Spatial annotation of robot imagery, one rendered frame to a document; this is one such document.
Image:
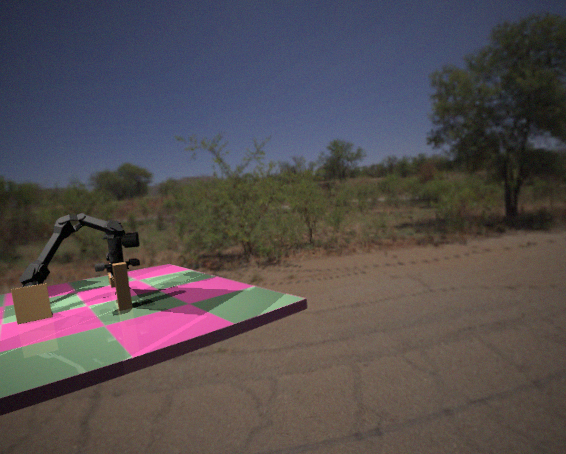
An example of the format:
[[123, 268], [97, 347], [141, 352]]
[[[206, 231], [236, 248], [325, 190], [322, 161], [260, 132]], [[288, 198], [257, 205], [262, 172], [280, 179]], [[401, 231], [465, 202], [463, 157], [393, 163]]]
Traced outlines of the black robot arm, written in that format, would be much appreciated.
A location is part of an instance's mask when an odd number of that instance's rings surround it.
[[[72, 226], [70, 223], [70, 221], [78, 220], [79, 222], [75, 226]], [[19, 278], [20, 283], [23, 284], [22, 287], [30, 287], [38, 284], [42, 285], [43, 281], [50, 273], [47, 266], [63, 239], [69, 237], [70, 233], [77, 232], [83, 226], [88, 226], [106, 233], [102, 239], [108, 240], [109, 250], [121, 249], [122, 245], [125, 248], [139, 247], [138, 232], [125, 234], [123, 226], [119, 221], [96, 219], [84, 213], [63, 216], [55, 222], [52, 237], [49, 239], [49, 242], [46, 244], [39, 258], [32, 262]]]

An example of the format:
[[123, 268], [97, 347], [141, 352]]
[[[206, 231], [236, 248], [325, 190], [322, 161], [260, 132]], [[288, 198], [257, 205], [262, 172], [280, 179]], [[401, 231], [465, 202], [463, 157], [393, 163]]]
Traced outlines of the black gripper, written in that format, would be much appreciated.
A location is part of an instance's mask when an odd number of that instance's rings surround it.
[[112, 264], [114, 263], [125, 262], [127, 269], [129, 269], [128, 265], [132, 265], [132, 266], [140, 265], [140, 261], [138, 259], [130, 259], [129, 261], [124, 261], [122, 248], [109, 250], [109, 256], [110, 256], [110, 264], [106, 264], [106, 265], [104, 265], [104, 263], [95, 264], [96, 272], [103, 271], [106, 268], [107, 272], [111, 272], [111, 274], [114, 277], [113, 266], [112, 266]]

